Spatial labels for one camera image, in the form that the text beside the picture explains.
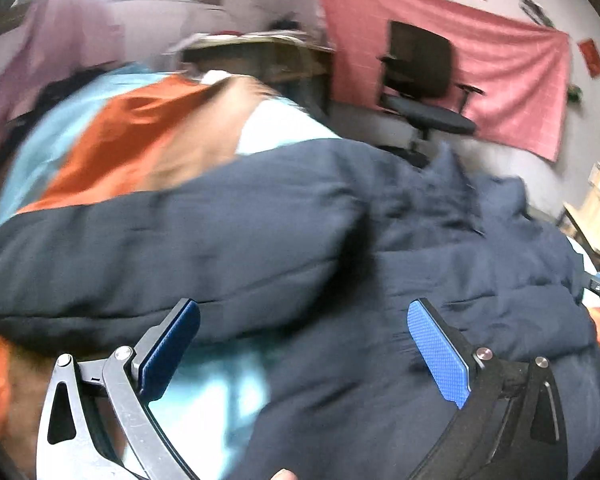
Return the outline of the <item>small wooden side table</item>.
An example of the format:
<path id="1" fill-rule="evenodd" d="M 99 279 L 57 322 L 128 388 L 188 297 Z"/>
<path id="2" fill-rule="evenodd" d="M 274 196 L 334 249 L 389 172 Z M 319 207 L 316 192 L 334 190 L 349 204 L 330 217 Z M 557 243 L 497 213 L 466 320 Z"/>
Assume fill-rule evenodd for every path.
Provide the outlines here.
<path id="1" fill-rule="evenodd" d="M 569 236 L 582 240 L 590 257 L 600 263 L 600 162 L 588 176 L 590 189 L 581 206 L 562 204 L 557 225 Z"/>

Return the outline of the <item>dark navy padded jacket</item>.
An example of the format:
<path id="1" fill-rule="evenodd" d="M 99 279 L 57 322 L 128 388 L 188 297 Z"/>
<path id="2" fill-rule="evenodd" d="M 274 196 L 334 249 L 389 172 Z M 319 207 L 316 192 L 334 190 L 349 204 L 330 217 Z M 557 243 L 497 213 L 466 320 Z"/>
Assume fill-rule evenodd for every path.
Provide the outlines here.
<path id="1" fill-rule="evenodd" d="M 545 356 L 570 474 L 600 445 L 600 346 L 582 259 L 529 217 L 524 182 L 424 169 L 364 143 L 254 154 L 172 190 L 18 214 L 0 227 L 0 334 L 44 353 L 132 344 L 178 300 L 198 340 L 282 346 L 234 479 L 404 479 L 454 408 L 407 333 L 428 299 L 497 356 Z"/>

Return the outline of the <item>wooden desk with shelves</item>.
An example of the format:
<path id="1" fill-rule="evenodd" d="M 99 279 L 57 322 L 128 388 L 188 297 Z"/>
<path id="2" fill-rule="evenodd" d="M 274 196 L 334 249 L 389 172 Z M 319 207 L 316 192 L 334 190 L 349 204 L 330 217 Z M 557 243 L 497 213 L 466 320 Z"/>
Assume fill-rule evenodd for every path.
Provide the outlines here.
<path id="1" fill-rule="evenodd" d="M 196 34 L 168 50 L 201 73 L 225 70 L 259 79 L 324 122 L 329 114 L 335 51 L 298 30 L 245 35 Z"/>

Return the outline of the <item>white bed sheet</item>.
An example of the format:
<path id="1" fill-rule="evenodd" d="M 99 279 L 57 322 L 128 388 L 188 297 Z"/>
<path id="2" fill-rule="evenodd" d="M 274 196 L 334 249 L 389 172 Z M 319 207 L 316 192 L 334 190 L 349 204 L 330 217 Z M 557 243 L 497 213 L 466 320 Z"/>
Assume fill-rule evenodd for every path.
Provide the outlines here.
<path id="1" fill-rule="evenodd" d="M 248 156 L 336 133 L 253 76 L 209 70 L 201 77 L 212 98 L 201 132 L 223 157 Z"/>

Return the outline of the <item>pink checked wall cloth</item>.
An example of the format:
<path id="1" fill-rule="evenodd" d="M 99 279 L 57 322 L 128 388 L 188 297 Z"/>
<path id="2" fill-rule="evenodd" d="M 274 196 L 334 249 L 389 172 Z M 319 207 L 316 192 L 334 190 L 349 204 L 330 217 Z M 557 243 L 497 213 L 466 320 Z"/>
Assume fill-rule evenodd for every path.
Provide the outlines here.
<path id="1" fill-rule="evenodd" d="M 375 107 L 388 23 L 415 25 L 450 40 L 455 76 L 484 91 L 468 104 L 480 139 L 557 159 L 570 73 L 567 34 L 449 0 L 320 1 L 336 48 L 335 101 Z"/>

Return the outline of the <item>striped orange brown blue quilt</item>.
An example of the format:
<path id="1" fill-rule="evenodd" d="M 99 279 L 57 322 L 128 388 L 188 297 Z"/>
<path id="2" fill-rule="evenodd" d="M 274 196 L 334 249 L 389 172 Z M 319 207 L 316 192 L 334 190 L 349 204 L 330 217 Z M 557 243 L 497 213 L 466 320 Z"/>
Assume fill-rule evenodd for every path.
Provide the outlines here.
<path id="1" fill-rule="evenodd" d="M 56 105 L 38 104 L 0 170 L 0 442 L 33 477 L 53 359 L 99 356 L 162 315 L 112 302 L 118 277 L 99 257 L 112 225 L 86 214 L 125 195 L 172 190 L 252 151 L 250 134 L 279 94 L 221 72 L 200 81 L 125 66 Z"/>

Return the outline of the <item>pink hanging garment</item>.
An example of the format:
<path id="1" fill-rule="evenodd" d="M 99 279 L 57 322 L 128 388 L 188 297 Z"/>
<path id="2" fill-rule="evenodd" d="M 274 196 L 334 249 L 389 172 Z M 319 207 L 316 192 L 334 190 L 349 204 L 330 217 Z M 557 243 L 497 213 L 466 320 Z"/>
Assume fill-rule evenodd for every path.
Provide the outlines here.
<path id="1" fill-rule="evenodd" d="M 0 73 L 0 145 L 8 121 L 30 108 L 46 84 L 122 58 L 123 32 L 108 0 L 34 0 L 20 45 Z"/>

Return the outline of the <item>red paper on wall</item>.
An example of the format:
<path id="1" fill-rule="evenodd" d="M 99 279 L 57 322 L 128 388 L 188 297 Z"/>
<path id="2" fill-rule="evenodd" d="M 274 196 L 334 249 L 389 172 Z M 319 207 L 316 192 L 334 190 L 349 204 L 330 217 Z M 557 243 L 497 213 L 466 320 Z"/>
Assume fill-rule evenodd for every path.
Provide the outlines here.
<path id="1" fill-rule="evenodd" d="M 579 50 L 583 56 L 585 66 L 592 78 L 600 76 L 600 51 L 592 38 L 582 40 L 578 43 Z"/>

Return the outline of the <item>black office chair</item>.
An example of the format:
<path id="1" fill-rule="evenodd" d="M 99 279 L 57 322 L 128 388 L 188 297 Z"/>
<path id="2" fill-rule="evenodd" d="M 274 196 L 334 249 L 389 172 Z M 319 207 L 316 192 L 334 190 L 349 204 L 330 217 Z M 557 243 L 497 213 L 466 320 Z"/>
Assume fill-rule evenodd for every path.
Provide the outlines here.
<path id="1" fill-rule="evenodd" d="M 478 126 L 464 115 L 471 96 L 484 91 L 454 79 L 452 42 L 434 32 L 399 21 L 388 23 L 388 51 L 378 58 L 378 106 L 415 129 L 407 148 L 386 148 L 422 169 L 429 157 L 419 145 L 437 130 L 473 136 Z"/>

